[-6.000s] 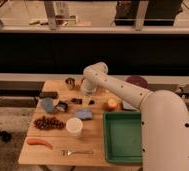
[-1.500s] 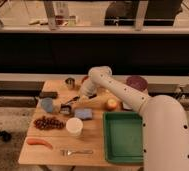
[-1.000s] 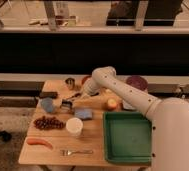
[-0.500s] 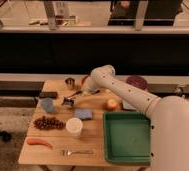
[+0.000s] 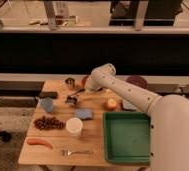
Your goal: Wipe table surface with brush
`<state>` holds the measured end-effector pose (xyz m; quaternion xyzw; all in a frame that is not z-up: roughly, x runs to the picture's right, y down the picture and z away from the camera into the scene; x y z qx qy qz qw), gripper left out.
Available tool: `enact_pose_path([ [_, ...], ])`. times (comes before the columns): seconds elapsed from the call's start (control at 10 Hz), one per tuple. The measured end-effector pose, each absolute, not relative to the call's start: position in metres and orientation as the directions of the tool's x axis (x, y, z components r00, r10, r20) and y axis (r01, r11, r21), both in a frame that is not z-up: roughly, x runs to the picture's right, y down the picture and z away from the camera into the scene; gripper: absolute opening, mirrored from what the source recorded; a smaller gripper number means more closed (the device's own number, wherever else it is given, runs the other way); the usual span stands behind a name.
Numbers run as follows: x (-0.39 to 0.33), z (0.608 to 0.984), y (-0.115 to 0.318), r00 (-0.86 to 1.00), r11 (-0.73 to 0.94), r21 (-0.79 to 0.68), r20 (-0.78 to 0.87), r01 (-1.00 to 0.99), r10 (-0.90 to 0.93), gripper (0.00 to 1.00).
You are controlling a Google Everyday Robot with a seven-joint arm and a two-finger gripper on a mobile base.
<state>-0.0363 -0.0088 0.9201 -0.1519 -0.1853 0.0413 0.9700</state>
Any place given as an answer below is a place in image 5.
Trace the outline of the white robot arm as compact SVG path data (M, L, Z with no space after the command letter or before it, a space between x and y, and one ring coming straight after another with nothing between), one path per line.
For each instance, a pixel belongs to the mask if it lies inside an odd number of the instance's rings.
M161 96L115 73L110 63L93 69L85 89L108 88L151 118L150 171L189 171L189 100L176 94Z

